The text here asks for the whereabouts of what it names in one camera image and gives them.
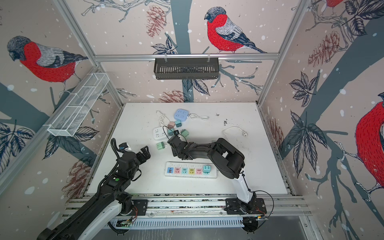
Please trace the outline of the long white power strip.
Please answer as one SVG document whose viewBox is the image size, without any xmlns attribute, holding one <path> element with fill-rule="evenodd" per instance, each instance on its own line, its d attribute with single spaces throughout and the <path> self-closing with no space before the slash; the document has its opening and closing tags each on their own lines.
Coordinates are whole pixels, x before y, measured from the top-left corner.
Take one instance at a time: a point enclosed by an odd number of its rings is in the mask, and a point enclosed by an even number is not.
<svg viewBox="0 0 384 240">
<path fill-rule="evenodd" d="M 211 166 L 211 172 L 207 175 L 203 173 L 204 165 Z M 218 176 L 218 169 L 215 165 L 208 163 L 166 162 L 165 176 L 178 178 L 216 179 Z"/>
</svg>

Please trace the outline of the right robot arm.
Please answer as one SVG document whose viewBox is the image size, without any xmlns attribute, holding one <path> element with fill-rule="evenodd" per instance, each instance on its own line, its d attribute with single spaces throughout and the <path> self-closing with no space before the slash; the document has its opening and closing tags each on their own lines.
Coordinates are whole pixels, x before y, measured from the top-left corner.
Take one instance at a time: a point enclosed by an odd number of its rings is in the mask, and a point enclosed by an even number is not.
<svg viewBox="0 0 384 240">
<path fill-rule="evenodd" d="M 167 143 L 172 148 L 173 156 L 181 160 L 211 160 L 222 175 L 232 180 L 237 197 L 227 199 L 225 211 L 228 215 L 255 214 L 257 212 L 257 195 L 246 183 L 245 156 L 227 140 L 219 138 L 209 144 L 196 144 L 173 136 Z"/>
</svg>

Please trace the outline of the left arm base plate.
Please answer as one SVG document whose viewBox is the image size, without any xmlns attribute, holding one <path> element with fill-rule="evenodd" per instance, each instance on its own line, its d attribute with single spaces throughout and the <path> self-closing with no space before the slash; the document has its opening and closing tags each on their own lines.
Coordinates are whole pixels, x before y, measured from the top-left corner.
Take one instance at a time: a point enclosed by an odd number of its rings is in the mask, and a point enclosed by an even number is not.
<svg viewBox="0 0 384 240">
<path fill-rule="evenodd" d="M 120 216 L 145 216 L 148 207 L 148 200 L 127 200 L 122 203 Z"/>
</svg>

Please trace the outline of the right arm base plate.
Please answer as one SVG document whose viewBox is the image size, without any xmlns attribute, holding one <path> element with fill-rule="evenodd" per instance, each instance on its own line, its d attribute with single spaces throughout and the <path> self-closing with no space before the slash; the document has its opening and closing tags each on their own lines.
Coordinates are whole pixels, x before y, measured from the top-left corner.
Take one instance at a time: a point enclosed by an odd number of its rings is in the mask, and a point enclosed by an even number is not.
<svg viewBox="0 0 384 240">
<path fill-rule="evenodd" d="M 255 198 L 249 203 L 244 203 L 237 198 L 225 199 L 224 211 L 228 215 L 266 215 L 266 205 L 264 199 Z"/>
</svg>

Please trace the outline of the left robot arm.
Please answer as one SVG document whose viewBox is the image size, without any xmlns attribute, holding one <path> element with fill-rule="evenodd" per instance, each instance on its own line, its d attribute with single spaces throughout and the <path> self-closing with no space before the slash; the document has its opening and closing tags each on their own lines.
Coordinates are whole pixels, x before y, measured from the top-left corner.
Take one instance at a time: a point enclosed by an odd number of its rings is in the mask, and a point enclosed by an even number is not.
<svg viewBox="0 0 384 240">
<path fill-rule="evenodd" d="M 127 144 L 119 146 L 114 138 L 110 141 L 116 155 L 116 163 L 111 171 L 99 182 L 97 192 L 71 217 L 53 230 L 46 228 L 39 235 L 39 240 L 91 240 L 105 225 L 117 234 L 125 230 L 116 229 L 111 220 L 116 216 L 129 217 L 133 223 L 147 211 L 147 200 L 133 200 L 126 189 L 139 179 L 136 174 L 140 165 L 151 158 L 147 146 L 138 153 L 128 151 Z"/>
</svg>

